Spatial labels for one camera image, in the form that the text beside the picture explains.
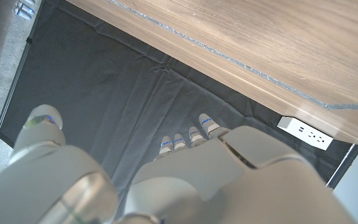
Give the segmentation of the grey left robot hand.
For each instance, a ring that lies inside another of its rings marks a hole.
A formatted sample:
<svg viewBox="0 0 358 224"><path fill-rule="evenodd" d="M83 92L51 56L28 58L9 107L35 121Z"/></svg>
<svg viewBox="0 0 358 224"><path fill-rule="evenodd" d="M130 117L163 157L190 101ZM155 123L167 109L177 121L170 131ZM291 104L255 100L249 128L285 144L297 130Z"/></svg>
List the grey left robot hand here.
<svg viewBox="0 0 358 224"><path fill-rule="evenodd" d="M34 108L0 172L0 223L353 223L313 166L249 126L209 116L130 181L125 199L84 150L66 143L60 113Z"/></svg>

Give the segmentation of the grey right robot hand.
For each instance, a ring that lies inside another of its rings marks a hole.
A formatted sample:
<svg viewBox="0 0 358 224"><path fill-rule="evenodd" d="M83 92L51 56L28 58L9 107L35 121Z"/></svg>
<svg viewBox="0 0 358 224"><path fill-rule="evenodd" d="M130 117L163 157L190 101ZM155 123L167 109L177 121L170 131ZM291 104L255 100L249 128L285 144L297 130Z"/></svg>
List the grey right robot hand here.
<svg viewBox="0 0 358 224"><path fill-rule="evenodd" d="M32 20L35 15L35 11L22 1L17 1L14 8L14 13L27 20Z"/></svg>

